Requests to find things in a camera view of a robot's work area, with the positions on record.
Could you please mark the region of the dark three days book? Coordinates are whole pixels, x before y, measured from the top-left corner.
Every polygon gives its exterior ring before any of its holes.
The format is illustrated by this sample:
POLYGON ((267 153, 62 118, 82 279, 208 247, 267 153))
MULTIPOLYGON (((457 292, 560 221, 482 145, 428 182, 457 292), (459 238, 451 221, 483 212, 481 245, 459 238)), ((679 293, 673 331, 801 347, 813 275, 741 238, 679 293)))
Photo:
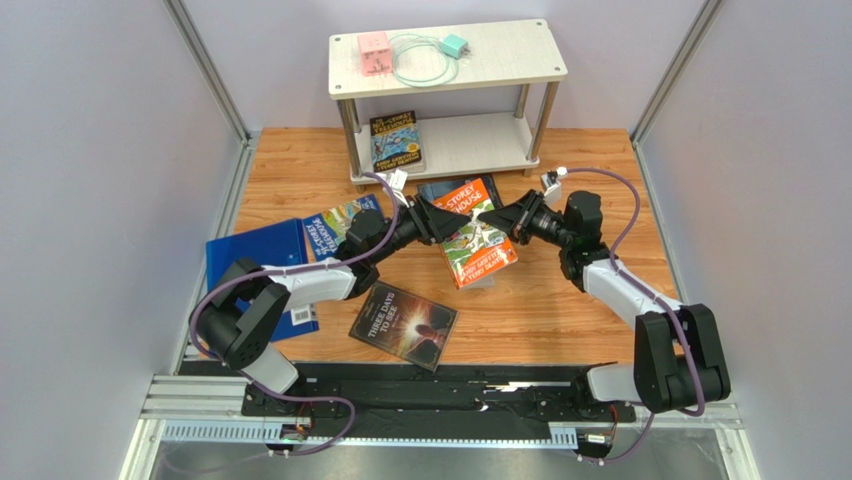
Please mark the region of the dark three days book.
POLYGON ((349 336, 434 372, 458 318, 454 308, 379 281, 367 293, 349 336))

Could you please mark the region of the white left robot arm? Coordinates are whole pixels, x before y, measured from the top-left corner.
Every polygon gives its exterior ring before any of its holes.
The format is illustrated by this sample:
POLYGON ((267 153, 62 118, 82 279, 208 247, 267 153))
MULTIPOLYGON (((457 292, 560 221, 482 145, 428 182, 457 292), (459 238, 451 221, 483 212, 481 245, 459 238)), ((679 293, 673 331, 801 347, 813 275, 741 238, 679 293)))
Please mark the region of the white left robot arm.
POLYGON ((396 205, 386 217, 356 213, 335 254, 306 265, 263 267, 233 262, 195 306, 190 340, 199 352, 246 376, 267 393, 287 393, 300 373, 272 343, 280 317, 323 301, 356 298, 379 278, 378 265, 413 242, 432 245, 469 224, 468 214, 441 209, 420 197, 396 205))

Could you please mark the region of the light blue treehouse book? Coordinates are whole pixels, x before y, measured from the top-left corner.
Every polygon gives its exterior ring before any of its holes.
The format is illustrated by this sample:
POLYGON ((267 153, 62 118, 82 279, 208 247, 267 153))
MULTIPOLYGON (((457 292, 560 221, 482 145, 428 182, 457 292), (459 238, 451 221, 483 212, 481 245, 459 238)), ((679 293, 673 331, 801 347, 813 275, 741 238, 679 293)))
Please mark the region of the light blue treehouse book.
POLYGON ((414 110, 373 117, 370 128, 370 159, 374 172, 420 165, 422 142, 414 110))

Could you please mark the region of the orange treehouse book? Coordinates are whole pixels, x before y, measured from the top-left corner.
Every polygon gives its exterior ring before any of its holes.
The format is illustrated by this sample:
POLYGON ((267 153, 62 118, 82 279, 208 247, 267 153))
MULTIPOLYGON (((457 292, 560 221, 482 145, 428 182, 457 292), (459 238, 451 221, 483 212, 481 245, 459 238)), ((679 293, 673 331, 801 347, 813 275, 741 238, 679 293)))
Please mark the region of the orange treehouse book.
POLYGON ((442 209, 469 215, 464 233, 441 244, 457 289, 489 288, 493 275, 518 260, 504 232, 479 222, 479 213, 503 207, 493 177, 481 175, 432 182, 418 187, 419 194, 442 209))

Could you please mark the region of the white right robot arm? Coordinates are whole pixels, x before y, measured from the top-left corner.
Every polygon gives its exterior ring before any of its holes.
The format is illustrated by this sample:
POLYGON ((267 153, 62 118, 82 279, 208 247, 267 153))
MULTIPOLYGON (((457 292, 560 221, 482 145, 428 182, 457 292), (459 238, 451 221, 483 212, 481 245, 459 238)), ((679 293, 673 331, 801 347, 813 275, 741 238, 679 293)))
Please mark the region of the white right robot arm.
POLYGON ((540 239, 559 249, 564 277, 609 307, 634 332, 633 362, 592 367, 583 382, 598 402, 628 401, 652 413, 699 413, 731 392, 717 322, 703 304, 685 305, 637 279, 602 240, 599 195, 575 191, 564 211, 543 193, 478 215, 521 245, 540 239))

